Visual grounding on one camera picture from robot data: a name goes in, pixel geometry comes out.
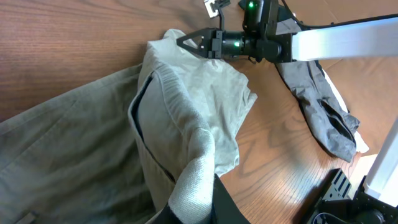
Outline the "grey folded trousers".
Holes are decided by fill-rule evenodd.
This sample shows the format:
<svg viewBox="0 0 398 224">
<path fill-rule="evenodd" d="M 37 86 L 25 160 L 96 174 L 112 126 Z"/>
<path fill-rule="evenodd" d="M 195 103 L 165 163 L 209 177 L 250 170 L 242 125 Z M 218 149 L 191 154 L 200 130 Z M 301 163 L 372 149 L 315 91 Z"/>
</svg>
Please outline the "grey folded trousers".
<svg viewBox="0 0 398 224">
<path fill-rule="evenodd" d="M 298 100 L 314 138 L 327 153 L 351 162 L 357 152 L 369 151 L 358 132 L 360 121 L 349 114 L 319 62 L 278 63 L 276 68 Z"/>
</svg>

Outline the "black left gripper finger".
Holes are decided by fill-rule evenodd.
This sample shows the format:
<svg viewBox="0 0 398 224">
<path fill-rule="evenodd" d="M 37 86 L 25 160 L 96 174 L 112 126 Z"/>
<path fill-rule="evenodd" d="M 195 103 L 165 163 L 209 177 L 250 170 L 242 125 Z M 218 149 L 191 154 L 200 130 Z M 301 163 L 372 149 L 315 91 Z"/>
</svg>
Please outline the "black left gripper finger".
<svg viewBox="0 0 398 224">
<path fill-rule="evenodd" d="M 167 204 L 154 218 L 154 224 L 182 224 Z M 239 211 L 220 178 L 215 174 L 211 212 L 198 224 L 250 224 Z"/>
</svg>

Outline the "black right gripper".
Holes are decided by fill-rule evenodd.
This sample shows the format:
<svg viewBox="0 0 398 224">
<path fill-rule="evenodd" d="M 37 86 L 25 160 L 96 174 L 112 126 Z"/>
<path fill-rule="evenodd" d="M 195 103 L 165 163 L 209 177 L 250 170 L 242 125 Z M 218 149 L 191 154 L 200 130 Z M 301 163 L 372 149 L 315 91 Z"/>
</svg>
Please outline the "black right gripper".
<svg viewBox="0 0 398 224">
<path fill-rule="evenodd" d="M 247 55 L 246 34 L 204 28 L 177 39 L 177 45 L 203 58 L 221 59 Z"/>
</svg>

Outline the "light green shorts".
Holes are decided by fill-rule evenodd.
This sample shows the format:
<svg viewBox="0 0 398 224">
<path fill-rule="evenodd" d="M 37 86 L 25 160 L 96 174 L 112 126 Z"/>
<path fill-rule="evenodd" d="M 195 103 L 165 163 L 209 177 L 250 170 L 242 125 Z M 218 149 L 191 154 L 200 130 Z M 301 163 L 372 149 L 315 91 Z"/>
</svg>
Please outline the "light green shorts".
<svg viewBox="0 0 398 224">
<path fill-rule="evenodd" d="M 1 123 L 2 223 L 152 223 L 167 204 L 183 223 L 210 214 L 257 96 L 228 63 L 180 48 L 182 35 Z"/>
</svg>

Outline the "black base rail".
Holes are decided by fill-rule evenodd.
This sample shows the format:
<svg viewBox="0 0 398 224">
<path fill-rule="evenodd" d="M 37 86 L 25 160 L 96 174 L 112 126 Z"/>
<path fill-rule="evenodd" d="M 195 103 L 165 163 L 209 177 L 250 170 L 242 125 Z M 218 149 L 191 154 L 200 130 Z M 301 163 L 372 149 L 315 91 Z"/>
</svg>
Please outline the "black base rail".
<svg viewBox="0 0 398 224">
<path fill-rule="evenodd" d="M 362 186 L 350 198 L 351 188 L 342 169 L 332 170 L 300 223 L 397 224 L 397 207 L 366 194 Z"/>
</svg>

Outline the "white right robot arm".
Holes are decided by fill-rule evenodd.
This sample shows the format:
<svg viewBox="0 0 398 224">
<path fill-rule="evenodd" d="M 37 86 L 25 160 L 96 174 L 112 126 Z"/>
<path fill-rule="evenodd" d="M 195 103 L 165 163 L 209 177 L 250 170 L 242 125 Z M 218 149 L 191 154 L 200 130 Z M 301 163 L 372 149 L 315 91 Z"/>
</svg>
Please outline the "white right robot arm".
<svg viewBox="0 0 398 224">
<path fill-rule="evenodd" d="M 310 26 L 300 22 L 285 1 L 240 1 L 241 32 L 224 28 L 222 8 L 229 1 L 205 1 L 217 28 L 204 28 L 177 39 L 177 45 L 209 59 L 247 56 L 252 63 L 397 56 L 397 15 Z"/>
</svg>

